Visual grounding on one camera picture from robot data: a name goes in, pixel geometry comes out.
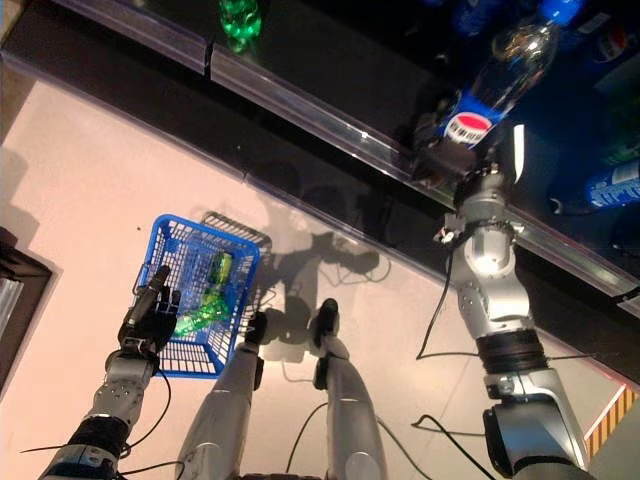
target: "white floor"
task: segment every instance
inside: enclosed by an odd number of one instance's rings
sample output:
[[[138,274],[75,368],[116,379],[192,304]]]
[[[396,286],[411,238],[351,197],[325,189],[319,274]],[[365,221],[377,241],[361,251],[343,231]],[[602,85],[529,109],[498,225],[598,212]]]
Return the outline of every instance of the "white floor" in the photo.
[[[6,138],[1,166],[2,225],[20,238],[19,248],[50,265],[56,278],[0,403],[0,478],[37,478],[52,452],[18,452],[64,443],[89,409],[104,374],[104,360],[116,347],[153,220],[168,212],[198,220],[210,209],[270,235],[274,253],[280,254],[283,278],[307,304],[318,305],[328,296],[339,301],[340,336],[377,413],[430,476],[484,478],[442,435],[410,427],[421,413],[430,413],[450,429],[481,432],[482,411],[491,405],[477,359],[414,360],[440,295],[440,282],[391,261],[383,282],[333,287],[325,275],[335,282],[335,265],[323,262],[319,250],[312,248],[313,239],[329,231],[325,225],[149,132],[41,83]],[[430,239],[424,242],[430,248]],[[292,252],[297,254],[283,257]],[[381,258],[373,277],[384,274],[386,262]],[[282,282],[276,292],[269,306],[281,310]],[[301,423],[326,398],[301,381],[311,378],[315,358],[302,345],[287,346],[281,340],[287,341],[276,339],[264,349],[267,363],[262,387],[254,396],[245,473],[284,471]],[[568,352],[545,343],[549,355]],[[429,350],[473,348],[455,295],[450,295]],[[583,360],[554,366],[587,429],[617,383]],[[205,380],[171,382],[173,402],[166,419],[121,462],[122,471],[174,459],[212,386]],[[165,401],[163,382],[152,380],[132,439],[152,425]],[[325,413],[320,412],[301,441],[295,473],[324,475],[325,434]],[[383,439],[391,478],[420,478],[384,433]],[[460,442],[489,467],[483,439]],[[172,468],[164,468],[132,478],[172,475]]]

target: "wire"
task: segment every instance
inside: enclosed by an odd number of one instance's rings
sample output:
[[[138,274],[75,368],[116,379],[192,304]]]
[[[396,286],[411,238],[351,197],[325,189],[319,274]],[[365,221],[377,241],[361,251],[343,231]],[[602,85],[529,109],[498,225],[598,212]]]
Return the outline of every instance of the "wire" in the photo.
[[[125,445],[125,450],[124,450],[125,452],[127,450],[131,452],[131,449],[133,447],[135,447],[136,445],[140,445],[140,443],[146,440],[147,437],[151,435],[153,431],[157,428],[157,426],[160,424],[164,416],[167,414],[167,410],[169,410],[169,405],[171,405],[171,384],[169,383],[169,379],[167,378],[167,376],[164,374],[162,370],[158,370],[158,373],[162,375],[164,382],[167,384],[167,404],[165,405],[164,410],[160,414],[160,417],[158,418],[156,423],[153,424],[153,427],[151,427],[147,433],[145,433],[142,437],[140,437],[139,440],[133,442],[131,445]]]
[[[422,421],[425,418],[427,418],[427,419],[431,420],[433,423],[435,423],[436,426],[440,429],[440,431],[442,431],[442,433],[445,434],[445,436],[451,441],[451,443],[453,443],[455,445],[455,447],[460,451],[460,453],[462,453],[465,457],[467,457],[467,460],[469,460],[471,463],[473,463],[478,468],[478,470],[480,470],[482,473],[485,474],[485,476],[487,478],[490,478],[491,480],[496,480],[496,478],[493,475],[491,475],[482,465],[480,465],[480,463],[475,458],[473,458],[471,456],[471,454],[469,452],[467,452],[462,447],[462,445],[460,445],[458,443],[458,441],[455,438],[453,438],[453,436],[449,433],[449,431],[446,428],[444,428],[442,426],[442,424],[438,420],[436,420],[434,417],[432,417],[431,415],[428,415],[428,414],[422,415],[420,417],[420,419],[417,422],[412,423],[411,426],[414,427],[414,428],[420,428],[420,424],[422,423]]]
[[[313,383],[313,380],[310,380],[308,378],[290,378],[287,375],[287,370],[284,367],[284,360],[282,360],[280,362],[280,365],[282,366],[282,376],[284,377],[284,379],[289,382],[289,383]]]
[[[429,337],[431,336],[431,330],[433,330],[433,326],[436,324],[436,320],[440,316],[440,312],[442,311],[442,307],[444,306],[444,301],[447,298],[447,292],[449,291],[449,284],[451,283],[451,270],[453,266],[453,250],[449,250],[449,257],[447,261],[447,276],[444,281],[444,288],[442,289],[442,295],[440,295],[440,300],[438,301],[438,306],[433,312],[433,316],[431,317],[431,321],[429,322],[429,326],[427,327],[427,333],[424,335],[424,340],[422,340],[422,346],[420,347],[420,351],[416,356],[416,360],[422,360],[422,355],[424,351],[427,349],[427,342],[429,341]]]
[[[293,448],[291,449],[291,453],[289,454],[289,461],[287,462],[287,469],[285,470],[285,473],[289,473],[289,470],[291,469],[291,463],[293,462],[293,456],[296,453],[296,449],[298,448],[298,443],[300,443],[300,439],[302,438],[302,434],[304,433],[305,429],[307,428],[307,425],[309,424],[309,422],[311,421],[311,419],[313,418],[313,416],[318,412],[318,410],[320,410],[322,407],[326,407],[328,405],[327,402],[321,403],[320,405],[318,405],[316,408],[314,408],[311,413],[309,414],[309,416],[307,417],[307,419],[304,421],[304,423],[302,424],[302,428],[300,428],[300,431],[298,432],[298,436],[296,437],[296,441],[293,443]],[[400,440],[398,440],[398,437],[396,437],[396,435],[393,433],[393,431],[389,428],[389,426],[384,422],[384,420],[382,420],[380,417],[376,416],[376,420],[377,422],[380,424],[380,426],[384,429],[385,432],[387,432],[387,435],[389,435],[389,437],[391,437],[391,440],[394,441],[394,443],[398,446],[398,448],[400,449],[400,451],[404,454],[404,456],[406,457],[407,460],[409,460],[409,463],[411,464],[411,466],[413,468],[416,469],[416,471],[422,475],[422,477],[424,477],[426,480],[433,480],[429,475],[427,475],[426,473],[424,473],[420,467],[418,466],[418,464],[413,460],[413,458],[411,458],[411,455],[409,455],[409,452],[407,452],[407,449],[404,448],[404,445],[402,445],[402,443],[400,442]]]
[[[546,357],[547,360],[554,362],[556,360],[573,360],[578,358],[595,358],[597,353],[584,353],[580,355],[564,355],[559,357]],[[476,357],[479,358],[480,355],[474,352],[438,352],[438,353],[427,353],[426,355],[422,355],[419,360],[423,358],[433,358],[433,357],[447,357],[447,356],[465,356],[465,357]]]
[[[584,353],[580,355],[564,355],[561,357],[547,357],[547,360],[572,360],[574,358],[595,358],[597,353]]]
[[[423,427],[422,425],[416,425],[413,424],[411,425],[413,428],[417,428],[418,430],[426,430],[427,432],[433,432],[433,433],[444,433],[442,430],[440,430],[439,428],[432,428],[432,427]],[[473,432],[456,432],[453,430],[448,430],[448,432],[451,435],[456,435],[458,437],[484,437],[484,433],[473,433]]]
[[[426,355],[422,355],[417,360],[422,360],[424,358],[448,357],[448,356],[479,357],[477,353],[473,353],[473,352],[438,352],[438,353],[427,353]]]
[[[395,436],[395,434],[391,431],[391,429],[387,426],[386,423],[384,423],[384,420],[382,420],[380,417],[376,416],[376,420],[378,421],[378,423],[380,424],[380,426],[384,429],[385,432],[387,432],[387,435],[389,435],[389,437],[391,437],[391,440],[393,440],[395,442],[395,444],[398,446],[398,448],[400,449],[400,451],[404,454],[404,456],[407,458],[407,460],[409,460],[409,463],[411,464],[411,466],[413,468],[416,469],[416,472],[418,472],[420,475],[422,475],[424,478],[426,478],[427,480],[433,480],[429,475],[427,475],[426,473],[424,473],[420,467],[418,467],[418,465],[416,464],[416,462],[413,460],[413,458],[411,458],[411,455],[409,455],[409,452],[407,452],[407,450],[404,448],[404,446],[402,445],[402,443],[400,443],[400,440],[398,440],[398,438]]]
[[[162,378],[167,384],[167,404],[165,405],[164,410],[162,411],[162,414],[160,415],[156,423],[153,424],[153,426],[149,429],[147,433],[145,433],[142,437],[140,437],[139,440],[133,442],[132,444],[128,444],[128,443],[124,444],[124,448],[122,449],[122,454],[120,455],[120,459],[127,458],[131,454],[131,449],[133,447],[135,447],[136,445],[140,445],[142,441],[146,440],[147,437],[151,435],[153,431],[158,427],[158,425],[160,424],[164,416],[167,414],[167,410],[169,410],[169,405],[171,405],[171,384],[169,383],[169,379],[167,378],[167,376],[164,374],[162,370],[158,370],[158,373],[162,375]],[[64,446],[65,445],[52,445],[50,447],[30,448],[28,450],[23,450],[20,453],[39,452],[42,450],[54,450],[54,449],[62,448]]]
[[[172,462],[158,463],[156,465],[151,465],[150,467],[138,468],[137,470],[129,470],[128,472],[118,472],[117,479],[126,480],[125,475],[134,475],[136,473],[142,473],[142,472],[146,472],[148,470],[154,470],[156,468],[166,467],[166,466],[169,466],[169,465],[181,465],[182,466],[182,468],[180,469],[180,473],[176,477],[176,480],[180,480],[180,478],[182,478],[182,474],[184,473],[184,469],[185,469],[184,462],[181,462],[180,460],[174,460]]]
[[[54,450],[57,448],[65,447],[66,445],[52,445],[51,447],[38,447],[38,448],[30,448],[29,450],[22,450],[20,453],[31,453],[31,452],[40,452],[42,450]]]
[[[313,416],[318,412],[318,410],[320,410],[322,407],[326,407],[327,405],[328,405],[328,403],[324,402],[324,403],[321,403],[320,405],[318,405],[313,410],[311,410],[311,413],[309,414],[307,419],[302,424],[302,428],[298,432],[298,436],[296,437],[296,441],[293,442],[293,448],[291,448],[291,453],[289,454],[289,460],[287,461],[287,469],[285,470],[284,473],[289,473],[289,470],[291,469],[291,462],[293,462],[293,456],[296,453],[296,448],[298,448],[298,443],[300,443],[300,439],[302,438],[302,434],[304,433],[304,430],[307,428],[307,425],[309,424],[309,422],[311,421]]]

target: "robot finger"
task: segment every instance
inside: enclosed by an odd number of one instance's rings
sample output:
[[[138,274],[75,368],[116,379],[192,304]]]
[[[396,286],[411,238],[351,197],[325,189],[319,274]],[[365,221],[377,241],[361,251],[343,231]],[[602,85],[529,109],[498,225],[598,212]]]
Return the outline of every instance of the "robot finger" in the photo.
[[[180,306],[180,300],[182,298],[182,293],[180,290],[174,290],[171,294],[171,305],[169,305],[168,312],[176,315],[178,313],[178,307]]]

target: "robotic hand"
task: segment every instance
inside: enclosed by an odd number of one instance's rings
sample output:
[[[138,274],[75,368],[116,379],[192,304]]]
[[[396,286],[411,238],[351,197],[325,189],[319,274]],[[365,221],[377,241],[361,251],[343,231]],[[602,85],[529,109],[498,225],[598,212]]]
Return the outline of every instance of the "robotic hand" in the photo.
[[[458,152],[459,165],[468,166],[472,152],[448,143],[447,157]],[[456,213],[446,215],[436,240],[452,246],[458,306],[487,372],[488,395],[500,400],[483,416],[494,467],[518,480],[588,479],[580,427],[557,372],[547,365],[527,292],[515,274],[513,243],[520,228],[505,215],[508,146],[491,145],[480,166],[458,182]],[[442,156],[438,148],[429,155]],[[442,175],[451,176],[447,168]]]
[[[180,292],[171,293],[164,286],[169,272],[169,267],[160,267],[149,284],[138,289],[118,333],[120,349],[107,358],[107,373],[93,407],[41,480],[116,478],[118,460],[140,416],[144,390],[158,371],[158,353],[176,325]]]

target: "green bottle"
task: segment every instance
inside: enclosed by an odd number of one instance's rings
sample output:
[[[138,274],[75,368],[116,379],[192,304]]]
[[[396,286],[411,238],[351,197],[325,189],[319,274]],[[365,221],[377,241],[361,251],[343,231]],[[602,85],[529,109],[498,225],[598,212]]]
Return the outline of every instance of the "green bottle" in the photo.
[[[209,270],[209,287],[202,295],[200,307],[186,312],[176,323],[173,334],[184,337],[197,332],[212,323],[222,323],[229,318],[229,307],[224,300],[223,289],[229,280],[232,257],[228,253],[218,252]]]
[[[262,28],[258,3],[256,0],[220,0],[220,23],[231,49],[242,52]]]

